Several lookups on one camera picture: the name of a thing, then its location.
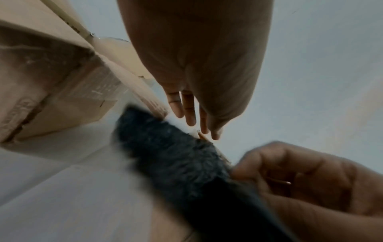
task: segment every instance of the hand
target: hand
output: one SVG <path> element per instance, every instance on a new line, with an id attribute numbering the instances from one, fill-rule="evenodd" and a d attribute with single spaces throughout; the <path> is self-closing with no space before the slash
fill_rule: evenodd
<path id="1" fill-rule="evenodd" d="M 275 142 L 233 168 L 301 241 L 383 241 L 383 176 L 333 155 Z"/>
<path id="2" fill-rule="evenodd" d="M 142 63 L 164 88 L 174 114 L 219 139 L 248 105 L 261 68 L 272 0 L 119 0 Z"/>

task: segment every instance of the white wall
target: white wall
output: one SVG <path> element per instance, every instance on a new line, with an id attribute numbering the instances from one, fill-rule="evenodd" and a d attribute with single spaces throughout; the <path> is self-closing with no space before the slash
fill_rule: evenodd
<path id="1" fill-rule="evenodd" d="M 96 35 L 127 39 L 114 1 L 72 3 Z M 383 115 L 375 114 L 383 106 L 382 9 L 381 0 L 276 0 L 254 97 L 217 147 L 236 162 L 255 146 L 282 140 L 383 172 Z M 369 91 L 382 95 L 369 99 Z"/>

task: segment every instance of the skin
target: skin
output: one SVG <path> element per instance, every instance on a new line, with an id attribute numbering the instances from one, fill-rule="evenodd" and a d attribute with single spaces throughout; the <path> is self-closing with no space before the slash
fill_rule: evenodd
<path id="1" fill-rule="evenodd" d="M 272 0 L 118 0 L 142 63 L 179 118 L 219 139 L 243 113 L 266 50 Z"/>
<path id="2" fill-rule="evenodd" d="M 301 241 L 383 241 L 383 176 L 358 163 L 274 142 L 246 153 L 231 176 L 253 181 Z"/>

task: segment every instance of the black furry object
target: black furry object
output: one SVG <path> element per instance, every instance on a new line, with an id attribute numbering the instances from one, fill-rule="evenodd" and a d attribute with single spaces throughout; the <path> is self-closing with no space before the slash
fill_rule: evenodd
<path id="1" fill-rule="evenodd" d="M 253 188 L 230 179 L 212 144 L 132 106 L 120 117 L 116 136 L 137 158 L 136 169 L 203 241 L 295 241 Z"/>

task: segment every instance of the fur brush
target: fur brush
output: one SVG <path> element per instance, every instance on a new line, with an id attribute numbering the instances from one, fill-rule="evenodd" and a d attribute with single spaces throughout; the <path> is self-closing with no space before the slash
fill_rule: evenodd
<path id="1" fill-rule="evenodd" d="M 254 188 L 231 180 L 212 144 L 133 106 L 125 109 L 115 134 L 123 151 L 136 158 L 137 171 L 202 241 L 296 241 Z"/>

